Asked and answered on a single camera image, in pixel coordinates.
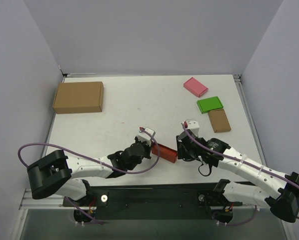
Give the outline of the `red paper box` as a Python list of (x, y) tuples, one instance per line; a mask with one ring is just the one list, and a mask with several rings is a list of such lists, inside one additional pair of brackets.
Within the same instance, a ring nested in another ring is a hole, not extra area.
[(160, 158), (163, 158), (164, 160), (167, 160), (173, 164), (178, 159), (178, 152), (176, 150), (162, 144), (158, 144), (158, 146), (156, 144), (153, 144), (151, 148), (151, 153), (158, 156), (159, 151), (160, 151)]

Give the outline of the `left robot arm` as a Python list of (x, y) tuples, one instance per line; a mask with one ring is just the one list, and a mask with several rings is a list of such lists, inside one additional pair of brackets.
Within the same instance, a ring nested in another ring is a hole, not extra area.
[(125, 150), (108, 156), (94, 158), (67, 156), (63, 150), (55, 150), (27, 167), (32, 198), (45, 199), (60, 195), (86, 206), (92, 201), (89, 177), (114, 179), (124, 176), (151, 158), (153, 141), (140, 135)]

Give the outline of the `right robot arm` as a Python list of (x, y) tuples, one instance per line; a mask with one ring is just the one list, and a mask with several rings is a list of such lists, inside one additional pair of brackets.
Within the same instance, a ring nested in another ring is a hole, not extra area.
[(184, 161), (200, 161), (209, 169), (220, 168), (250, 184), (220, 180), (214, 189), (228, 202), (267, 208), (277, 218), (294, 223), (299, 214), (299, 174), (279, 172), (241, 154), (217, 139), (197, 137), (191, 130), (176, 136), (177, 155)]

